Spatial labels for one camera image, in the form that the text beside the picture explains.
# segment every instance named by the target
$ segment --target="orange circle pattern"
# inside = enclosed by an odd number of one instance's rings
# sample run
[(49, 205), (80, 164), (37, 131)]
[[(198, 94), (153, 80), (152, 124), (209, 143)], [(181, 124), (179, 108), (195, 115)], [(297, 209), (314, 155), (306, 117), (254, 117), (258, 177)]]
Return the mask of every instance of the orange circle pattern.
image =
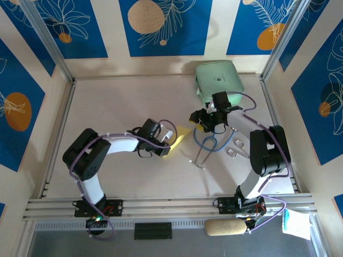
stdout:
[(59, 40), (61, 40), (63, 43), (65, 44), (69, 44), (71, 43), (72, 41), (72, 38), (69, 34), (67, 33), (61, 33), (59, 36), (58, 36)]
[(6, 111), (5, 116), (8, 125), (12, 129), (19, 132), (27, 130), (32, 117), (32, 109), (29, 99), (26, 97), (26, 95), (17, 92), (9, 94), (6, 99), (16, 105), (25, 104), (21, 109), (24, 111), (24, 113), (12, 109), (10, 111)]
[(325, 118), (329, 116), (330, 109), (331, 109), (330, 104), (327, 102), (323, 102), (319, 106), (319, 114)]
[(262, 31), (257, 39), (257, 47), (260, 50), (272, 50), (277, 42), (274, 42), (274, 37), (276, 37), (277, 39), (279, 38), (282, 30), (284, 29), (284, 26), (285, 24), (279, 23)]

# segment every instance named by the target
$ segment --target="aluminum frame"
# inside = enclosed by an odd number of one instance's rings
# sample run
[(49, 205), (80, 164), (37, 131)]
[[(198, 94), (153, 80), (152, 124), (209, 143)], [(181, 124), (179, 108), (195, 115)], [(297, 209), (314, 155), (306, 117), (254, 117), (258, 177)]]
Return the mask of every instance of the aluminum frame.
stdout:
[[(237, 217), (241, 215), (220, 215), (213, 201), (225, 195), (197, 196), (191, 198), (123, 198), (122, 218), (182, 218), (182, 217)], [(301, 213), (316, 214), (314, 200), (309, 193), (270, 195), (287, 202), (287, 208)], [(31, 199), (24, 212), (24, 221), (41, 220), (85, 220), (74, 217), (73, 201), (80, 199)], [(267, 216), (282, 208), (279, 201), (265, 199)]]
[(52, 57), (56, 65), (61, 69), (66, 80), (68, 82), (73, 82), (73, 76), (64, 61), (63, 55), (57, 47), (53, 36), (49, 32), (34, 3), (31, 0), (19, 0), (19, 3), (23, 13), (49, 52), (49, 55)]
[[(260, 83), (261, 83), (261, 87), (263, 90), (264, 97), (265, 97), (266, 102), (267, 102), (269, 113), (272, 117), (273, 124), (274, 125), (280, 125), (280, 121), (278, 118), (278, 114), (276, 112), (275, 104), (274, 104), (273, 98), (271, 97), (270, 92), (269, 92), (268, 84), (266, 81), (264, 81), (264, 79), (262, 77), (260, 77)], [(296, 173), (294, 172), (293, 165), (291, 165), (290, 168), (291, 168), (291, 173), (292, 173), (292, 176), (290, 179), (291, 179), (292, 184), (293, 184), (294, 192), (295, 193), (302, 192), (301, 187), (300, 187), (299, 183), (297, 182), (297, 177), (296, 177)]]
[(73, 96), (74, 96), (76, 84), (77, 84), (77, 81), (75, 81), (71, 85), (67, 101), (65, 102), (65, 105), (63, 106), (62, 119), (61, 119), (61, 122), (60, 122), (60, 124), (58, 126), (57, 136), (56, 136), (56, 139), (55, 139), (55, 142), (54, 142), (54, 146), (53, 146), (53, 152), (52, 152), (52, 154), (50, 156), (47, 169), (46, 169), (46, 171), (44, 173), (44, 178), (43, 178), (42, 183), (41, 183), (41, 187), (40, 187), (40, 190), (39, 190), (39, 197), (38, 198), (45, 197), (44, 192), (48, 189), (48, 185), (50, 183), (51, 176), (53, 174), (53, 169), (54, 169), (54, 166), (55, 166), (55, 162), (56, 162), (56, 159), (57, 159), (58, 149), (59, 149), (59, 146), (61, 144), (65, 123), (66, 123), (66, 120), (68, 118), (71, 102), (72, 102), (72, 99), (73, 99)]
[(274, 49), (272, 50), (272, 53), (270, 54), (269, 59), (262, 70), (261, 77), (264, 82), (268, 79), (276, 63), (279, 61), (282, 52), (292, 37), (310, 2), (311, 0), (297, 1), (293, 12), (290, 14), (290, 17), (286, 22), (285, 29), (283, 29), (281, 32), (279, 40), (276, 42)]
[(20, 226), (19, 238), (15, 243), (12, 257), (24, 257), (28, 255), (31, 246), (33, 234), (36, 227), (36, 221), (22, 221)]

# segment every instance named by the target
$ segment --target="wall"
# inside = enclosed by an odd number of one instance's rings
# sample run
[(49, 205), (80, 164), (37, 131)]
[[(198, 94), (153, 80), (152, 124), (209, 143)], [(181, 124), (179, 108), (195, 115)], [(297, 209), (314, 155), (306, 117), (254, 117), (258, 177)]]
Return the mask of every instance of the wall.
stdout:
[[(279, 64), (276, 65), (267, 81), (280, 122), (286, 131), (296, 173), (302, 182), (302, 186), (306, 191), (311, 192), (315, 199), (324, 233), (328, 237), (334, 256), (341, 256), (343, 251), (341, 243), (343, 220), (333, 202), (334, 196), (343, 193), (343, 156), (320, 165), (290, 89), (342, 20), (342, 10), (342, 1), (330, 0), (286, 71), (283, 72), (282, 67)], [(317, 85), (314, 83), (307, 86), (316, 87)], [(340, 142), (342, 142), (342, 136), (337, 137), (337, 143), (340, 144)], [(322, 147), (330, 150), (332, 146), (328, 143)]]
[[(233, 60), (239, 72), (259, 73), (296, 0), (33, 3), (72, 74), (81, 78), (194, 74), (199, 63), (218, 59)], [(20, 8), (13, 11), (10, 0), (0, 5), (37, 52)]]
[(76, 77), (147, 74), (194, 74), (201, 62), (231, 59), (239, 72), (261, 72), (269, 55), (226, 56), (240, 0), (213, 0), (203, 56), (130, 57), (118, 1), (92, 1), (107, 59), (68, 59)]
[[(45, 92), (43, 105), (18, 172), (0, 165), (0, 202), (6, 204), (0, 220), (0, 256), (10, 256), (27, 201), (35, 187), (40, 186), (50, 153), (47, 146), (51, 146), (49, 141), (54, 136), (53, 125), (66, 88), (66, 80), (58, 69), (50, 77), (1, 8), (0, 39)], [(0, 90), (6, 87), (7, 82), (1, 81)]]

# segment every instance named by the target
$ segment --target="yellow paper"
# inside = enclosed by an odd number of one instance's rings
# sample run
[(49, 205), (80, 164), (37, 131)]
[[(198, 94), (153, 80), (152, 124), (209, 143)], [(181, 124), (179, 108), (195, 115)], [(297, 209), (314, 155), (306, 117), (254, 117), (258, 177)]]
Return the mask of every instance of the yellow paper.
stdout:
[[(188, 127), (183, 127), (183, 126), (176, 126), (177, 129), (177, 140), (176, 142), (170, 147), (170, 150), (173, 150), (175, 146), (178, 145), (184, 139), (186, 135), (188, 135), (193, 129), (189, 129)], [(169, 140), (169, 143), (173, 143), (175, 140), (175, 134), (171, 137)]]

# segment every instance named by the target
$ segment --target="mint green case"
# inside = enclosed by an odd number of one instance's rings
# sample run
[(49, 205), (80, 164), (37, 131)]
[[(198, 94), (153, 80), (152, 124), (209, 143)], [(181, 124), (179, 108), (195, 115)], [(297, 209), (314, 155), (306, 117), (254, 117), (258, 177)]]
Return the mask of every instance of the mint green case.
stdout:
[[(232, 61), (217, 61), (200, 64), (196, 67), (197, 94), (203, 105), (219, 92), (244, 91), (242, 81)], [(238, 104), (242, 95), (228, 95), (230, 103)]]

